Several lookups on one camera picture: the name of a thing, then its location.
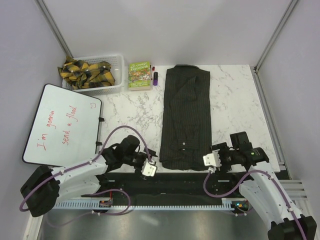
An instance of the marble tabletop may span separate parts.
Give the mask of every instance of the marble tabletop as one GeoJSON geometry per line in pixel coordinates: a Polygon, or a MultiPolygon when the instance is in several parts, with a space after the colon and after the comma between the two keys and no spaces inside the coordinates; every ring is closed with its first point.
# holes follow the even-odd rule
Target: marble tabletop
{"type": "MultiPolygon", "coordinates": [[[[125,82],[122,91],[116,94],[99,95],[103,102],[100,141],[118,126],[128,125],[143,136],[149,149],[159,154],[164,111],[164,92],[167,69],[174,66],[155,66],[158,86],[151,90],[129,91],[125,82]]],[[[246,131],[253,147],[262,147],[270,159],[275,172],[279,164],[266,119],[249,65],[199,65],[210,72],[210,105],[212,144],[227,142],[231,146],[230,134],[246,131]]],[[[107,146],[120,143],[130,129],[119,129],[110,138],[107,146]]],[[[192,170],[170,170],[157,161],[158,172],[194,172],[192,170]]],[[[123,165],[115,172],[133,172],[134,168],[123,165]]]]}

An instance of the black pinstripe fabric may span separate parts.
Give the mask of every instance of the black pinstripe fabric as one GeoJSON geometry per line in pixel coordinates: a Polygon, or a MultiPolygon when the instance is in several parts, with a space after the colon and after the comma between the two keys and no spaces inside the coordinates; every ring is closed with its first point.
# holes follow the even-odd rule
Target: black pinstripe fabric
{"type": "Polygon", "coordinates": [[[206,170],[210,153],[210,72],[176,65],[166,71],[160,162],[166,169],[206,170]]]}

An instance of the green book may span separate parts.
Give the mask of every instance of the green book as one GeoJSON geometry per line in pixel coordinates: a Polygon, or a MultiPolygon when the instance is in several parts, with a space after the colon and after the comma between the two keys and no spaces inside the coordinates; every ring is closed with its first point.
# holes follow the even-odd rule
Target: green book
{"type": "Polygon", "coordinates": [[[129,65],[128,89],[151,89],[151,66],[149,61],[135,62],[129,65]]]}

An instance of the book title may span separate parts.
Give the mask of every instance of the book title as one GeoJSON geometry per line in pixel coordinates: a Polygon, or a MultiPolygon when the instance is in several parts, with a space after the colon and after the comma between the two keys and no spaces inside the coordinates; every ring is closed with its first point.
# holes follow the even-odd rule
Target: book title
{"type": "Polygon", "coordinates": [[[149,63],[147,61],[131,65],[130,71],[138,71],[138,70],[146,69],[146,68],[149,68],[149,63]]]}

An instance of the plaid cloth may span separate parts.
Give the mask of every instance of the plaid cloth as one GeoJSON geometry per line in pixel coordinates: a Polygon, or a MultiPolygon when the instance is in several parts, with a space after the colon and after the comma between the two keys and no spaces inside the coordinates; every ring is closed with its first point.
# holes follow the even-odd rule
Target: plaid cloth
{"type": "Polygon", "coordinates": [[[63,67],[58,67],[61,77],[74,90],[115,85],[115,79],[110,69],[111,64],[106,61],[88,64],[83,60],[75,60],[70,56],[66,57],[63,67]]]}

